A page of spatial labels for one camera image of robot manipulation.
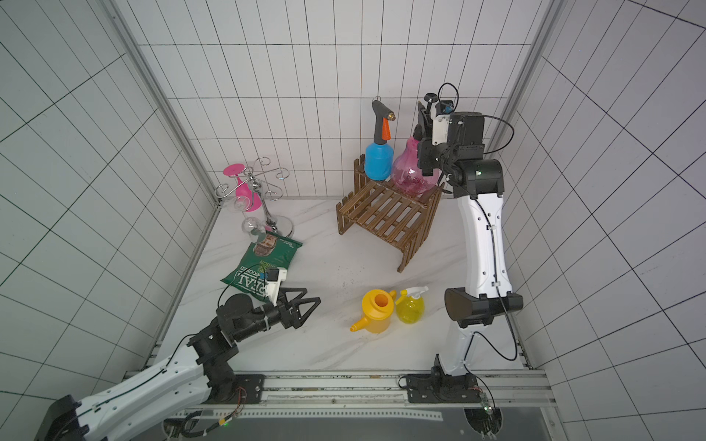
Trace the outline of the pink pressure sprayer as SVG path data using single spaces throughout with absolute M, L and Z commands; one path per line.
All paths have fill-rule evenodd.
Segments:
M 415 126 L 412 136 L 406 142 L 404 152 L 393 162 L 391 178 L 395 186 L 410 195 L 422 195 L 438 184 L 441 171 L 435 170 L 432 176 L 423 176 L 418 167 L 418 146 L 422 140 L 420 124 Z

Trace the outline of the blue spray bottle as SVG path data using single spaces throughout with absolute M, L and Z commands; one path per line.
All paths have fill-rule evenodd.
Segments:
M 385 181 L 392 174 L 393 148 L 388 144 L 391 140 L 390 122 L 395 121 L 395 112 L 385 106 L 380 99 L 371 103 L 375 116 L 373 142 L 366 148 L 364 172 L 369 179 Z

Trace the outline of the yellow watering can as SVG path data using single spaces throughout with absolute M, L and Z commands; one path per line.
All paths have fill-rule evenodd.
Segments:
M 361 302 L 362 316 L 360 321 L 349 328 L 351 332 L 367 331 L 381 334 L 388 329 L 391 317 L 395 311 L 396 291 L 371 290 L 365 294 Z

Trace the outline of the small yellow spray bottle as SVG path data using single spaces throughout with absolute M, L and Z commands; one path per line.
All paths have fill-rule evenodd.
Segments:
M 395 301 L 395 311 L 401 322 L 413 325 L 421 320 L 425 312 L 423 295 L 427 291 L 427 286 L 405 288 L 400 291 Z

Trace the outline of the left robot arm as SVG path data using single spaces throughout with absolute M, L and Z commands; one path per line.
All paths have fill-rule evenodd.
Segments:
M 167 359 L 105 391 L 75 400 L 66 395 L 47 410 L 38 440 L 129 440 L 167 417 L 204 402 L 224 402 L 238 388 L 229 361 L 238 343 L 276 325 L 298 329 L 320 305 L 306 288 L 281 288 L 274 302 L 255 306 L 231 296 L 200 332 L 188 334 Z

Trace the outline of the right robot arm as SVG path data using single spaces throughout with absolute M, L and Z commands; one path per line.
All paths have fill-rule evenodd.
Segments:
M 467 360 L 474 341 L 484 338 L 483 327 L 524 306 L 507 275 L 501 233 L 503 168 L 485 156 L 485 114 L 457 111 L 455 101 L 434 93 L 425 95 L 417 109 L 417 165 L 423 176 L 439 171 L 452 187 L 463 219 L 468 264 L 464 286 L 444 294 L 452 326 L 431 378 L 439 387 L 471 385 Z

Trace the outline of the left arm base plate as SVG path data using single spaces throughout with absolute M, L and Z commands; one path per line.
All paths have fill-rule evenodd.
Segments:
M 217 386 L 211 398 L 217 404 L 260 404 L 266 376 L 238 374 Z

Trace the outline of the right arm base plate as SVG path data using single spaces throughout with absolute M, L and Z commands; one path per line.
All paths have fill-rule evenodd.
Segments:
M 479 404 L 484 396 L 473 374 L 408 374 L 397 385 L 410 404 Z

